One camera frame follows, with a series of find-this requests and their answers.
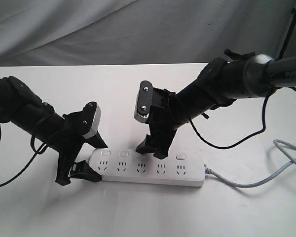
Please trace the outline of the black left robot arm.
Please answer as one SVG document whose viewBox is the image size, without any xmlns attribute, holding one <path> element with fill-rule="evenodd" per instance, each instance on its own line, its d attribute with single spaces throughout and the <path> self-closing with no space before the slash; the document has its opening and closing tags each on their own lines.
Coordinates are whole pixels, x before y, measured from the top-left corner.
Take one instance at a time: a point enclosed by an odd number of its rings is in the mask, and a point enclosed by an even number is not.
<svg viewBox="0 0 296 237">
<path fill-rule="evenodd" d="M 107 148 L 98 132 L 100 117 L 101 109 L 95 101 L 81 111 L 60 116 L 18 78 L 0 79 L 0 124 L 11 122 L 29 133 L 35 155 L 47 148 L 58 153 L 55 181 L 59 185 L 68 185 L 72 178 L 94 183 L 102 180 L 87 161 L 75 161 L 85 143 L 95 149 Z"/>
</svg>

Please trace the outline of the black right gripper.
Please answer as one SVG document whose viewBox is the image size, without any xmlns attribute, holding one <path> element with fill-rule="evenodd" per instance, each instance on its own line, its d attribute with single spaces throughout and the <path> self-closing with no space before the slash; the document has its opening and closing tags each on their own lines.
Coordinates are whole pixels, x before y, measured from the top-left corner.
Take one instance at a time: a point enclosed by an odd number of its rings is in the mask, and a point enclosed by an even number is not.
<svg viewBox="0 0 296 237">
<path fill-rule="evenodd" d="M 150 135 L 136 147 L 137 153 L 154 153 L 156 158 L 166 158 L 179 125 L 180 106 L 177 95 L 167 89 L 153 89 L 149 112 Z"/>
</svg>

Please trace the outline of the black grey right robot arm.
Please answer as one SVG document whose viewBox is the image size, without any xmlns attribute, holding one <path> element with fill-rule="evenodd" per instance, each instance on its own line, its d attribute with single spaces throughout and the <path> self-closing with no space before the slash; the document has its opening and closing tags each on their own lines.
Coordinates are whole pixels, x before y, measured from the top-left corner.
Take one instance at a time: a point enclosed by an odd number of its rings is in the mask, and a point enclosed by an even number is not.
<svg viewBox="0 0 296 237">
<path fill-rule="evenodd" d="M 178 93 L 156 88 L 147 80 L 140 83 L 134 118 L 147 124 L 150 133 L 136 152 L 164 159 L 178 128 L 197 116 L 205 116 L 208 110 L 231 106 L 238 99 L 268 100 L 283 87 L 296 91 L 296 57 L 274 59 L 228 49 L 225 55 L 229 60 L 213 59 Z"/>
</svg>

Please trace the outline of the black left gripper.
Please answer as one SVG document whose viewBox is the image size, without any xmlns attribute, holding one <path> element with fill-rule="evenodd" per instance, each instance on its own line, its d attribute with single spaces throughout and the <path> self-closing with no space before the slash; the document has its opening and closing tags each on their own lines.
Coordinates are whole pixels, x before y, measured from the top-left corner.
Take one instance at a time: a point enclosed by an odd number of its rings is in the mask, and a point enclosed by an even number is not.
<svg viewBox="0 0 296 237">
<path fill-rule="evenodd" d="M 90 182 L 102 180 L 101 175 L 93 170 L 86 160 L 75 161 L 85 143 L 95 149 L 108 147 L 98 131 L 88 139 L 82 136 L 82 110 L 63 114 L 62 124 L 55 131 L 55 151 L 59 154 L 55 182 L 62 186 L 70 184 L 72 178 Z"/>
</svg>

